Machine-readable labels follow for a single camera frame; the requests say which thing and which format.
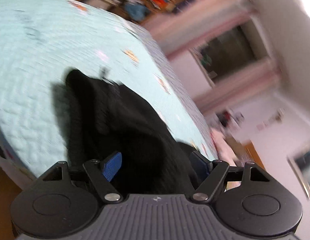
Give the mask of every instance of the white wall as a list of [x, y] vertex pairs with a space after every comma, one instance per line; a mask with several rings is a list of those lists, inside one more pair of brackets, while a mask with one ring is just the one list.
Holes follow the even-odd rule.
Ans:
[[284, 61], [289, 91], [310, 108], [310, 0], [253, 2], [274, 48]]
[[180, 54], [170, 64], [192, 99], [212, 89], [189, 51]]
[[[268, 121], [279, 108], [285, 110], [282, 123], [258, 131], [256, 125]], [[240, 142], [251, 140], [267, 172], [300, 200], [304, 213], [296, 234], [302, 240], [310, 240], [310, 200], [287, 161], [288, 156], [295, 155], [310, 141], [310, 119], [303, 108], [278, 92], [260, 95], [232, 109], [245, 117], [233, 136]]]

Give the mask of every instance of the ridged gray panel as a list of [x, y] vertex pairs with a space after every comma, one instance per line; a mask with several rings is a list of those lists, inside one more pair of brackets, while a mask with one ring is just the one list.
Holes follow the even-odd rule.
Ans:
[[[107, 205], [98, 219], [62, 240], [249, 240], [224, 227], [209, 206], [184, 195], [130, 195]], [[280, 240], [297, 240], [285, 236]], [[21, 235], [18, 240], [35, 240]]]

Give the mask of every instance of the mattress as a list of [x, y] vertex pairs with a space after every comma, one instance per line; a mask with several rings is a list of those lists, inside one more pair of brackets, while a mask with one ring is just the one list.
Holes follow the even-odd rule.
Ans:
[[73, 0], [0, 0], [0, 149], [29, 177], [67, 160], [72, 68], [125, 84], [214, 159], [203, 116], [147, 31]]

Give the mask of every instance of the black fabric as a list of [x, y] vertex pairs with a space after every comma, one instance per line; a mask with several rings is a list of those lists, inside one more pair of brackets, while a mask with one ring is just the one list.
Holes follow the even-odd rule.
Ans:
[[112, 180], [128, 193], [191, 195], [197, 177], [187, 155], [151, 105], [125, 85], [110, 84], [72, 70], [69, 88], [71, 165], [122, 153]]

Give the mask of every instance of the bed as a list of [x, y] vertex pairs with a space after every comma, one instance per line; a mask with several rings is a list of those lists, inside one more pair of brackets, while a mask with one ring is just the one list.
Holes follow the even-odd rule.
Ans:
[[71, 68], [125, 84], [176, 140], [216, 157], [204, 117], [145, 29], [73, 0], [0, 0], [0, 166], [21, 188], [67, 160]]

